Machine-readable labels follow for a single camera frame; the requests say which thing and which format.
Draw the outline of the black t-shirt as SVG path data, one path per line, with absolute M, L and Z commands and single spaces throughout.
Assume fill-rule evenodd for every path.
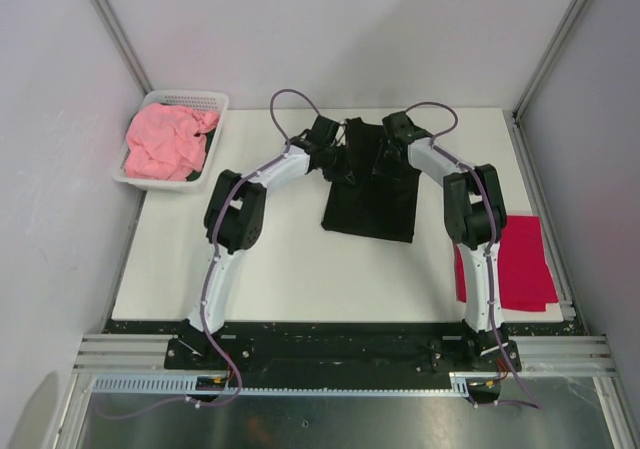
M 420 172 L 405 167 L 398 179 L 375 176 L 384 130 L 360 118 L 346 121 L 346 152 L 354 182 L 331 185 L 321 227 L 347 235 L 411 243 Z

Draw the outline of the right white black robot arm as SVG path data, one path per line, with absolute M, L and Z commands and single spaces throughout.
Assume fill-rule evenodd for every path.
M 415 169 L 438 183 L 444 225 L 463 264 L 466 303 L 461 357 L 484 370 L 505 349 L 508 337 L 499 288 L 498 255 L 507 214 L 497 170 L 473 165 L 438 144 L 438 136 L 418 127 L 407 111 L 382 120 L 384 139 L 373 173 L 398 176 Z

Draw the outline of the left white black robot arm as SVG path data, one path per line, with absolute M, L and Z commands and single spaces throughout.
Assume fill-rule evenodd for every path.
M 212 255 L 197 302 L 180 337 L 186 356 L 197 367 L 214 366 L 220 343 L 209 336 L 225 323 L 233 278 L 244 255 L 261 236 L 267 198 L 314 170 L 327 177 L 348 173 L 346 121 L 318 116 L 312 127 L 288 139 L 272 159 L 246 172 L 220 173 L 209 200 L 203 225 Z

